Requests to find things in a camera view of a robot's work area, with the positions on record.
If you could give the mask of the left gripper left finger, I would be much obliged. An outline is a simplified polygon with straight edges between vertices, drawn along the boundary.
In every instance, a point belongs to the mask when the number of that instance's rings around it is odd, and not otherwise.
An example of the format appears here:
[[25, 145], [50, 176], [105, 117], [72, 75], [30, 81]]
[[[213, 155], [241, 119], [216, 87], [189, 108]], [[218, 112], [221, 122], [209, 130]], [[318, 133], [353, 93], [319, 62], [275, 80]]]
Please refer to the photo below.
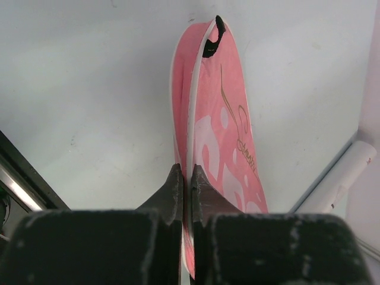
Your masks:
[[174, 164], [134, 210], [46, 210], [1, 255], [2, 284], [179, 284], [183, 175]]

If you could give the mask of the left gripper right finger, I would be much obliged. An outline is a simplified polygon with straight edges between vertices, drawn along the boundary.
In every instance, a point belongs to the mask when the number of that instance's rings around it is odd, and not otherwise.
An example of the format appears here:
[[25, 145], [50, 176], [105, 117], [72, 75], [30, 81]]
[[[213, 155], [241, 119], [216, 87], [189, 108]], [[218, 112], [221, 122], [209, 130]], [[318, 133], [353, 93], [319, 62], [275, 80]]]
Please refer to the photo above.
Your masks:
[[330, 214], [247, 214], [191, 179], [195, 284], [373, 284], [353, 232]]

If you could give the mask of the pink racket cover bag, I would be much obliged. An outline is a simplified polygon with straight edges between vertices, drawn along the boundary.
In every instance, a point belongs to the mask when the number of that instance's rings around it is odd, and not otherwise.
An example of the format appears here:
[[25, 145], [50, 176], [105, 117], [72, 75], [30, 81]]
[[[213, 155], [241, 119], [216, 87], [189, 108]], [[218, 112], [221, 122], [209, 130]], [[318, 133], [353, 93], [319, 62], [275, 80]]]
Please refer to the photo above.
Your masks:
[[206, 180], [243, 213], [266, 213], [258, 174], [242, 64], [232, 31], [216, 16], [189, 26], [178, 41], [170, 73], [175, 162], [183, 179], [183, 262], [193, 282], [195, 257], [192, 177]]

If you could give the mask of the translucent shuttlecock tube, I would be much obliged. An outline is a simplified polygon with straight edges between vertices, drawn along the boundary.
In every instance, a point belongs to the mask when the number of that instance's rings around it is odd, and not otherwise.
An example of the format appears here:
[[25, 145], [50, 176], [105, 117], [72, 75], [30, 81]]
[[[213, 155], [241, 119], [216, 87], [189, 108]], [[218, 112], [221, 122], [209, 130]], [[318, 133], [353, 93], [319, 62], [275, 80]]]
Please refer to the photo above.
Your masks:
[[364, 141], [355, 141], [296, 212], [330, 213], [376, 155], [374, 146]]

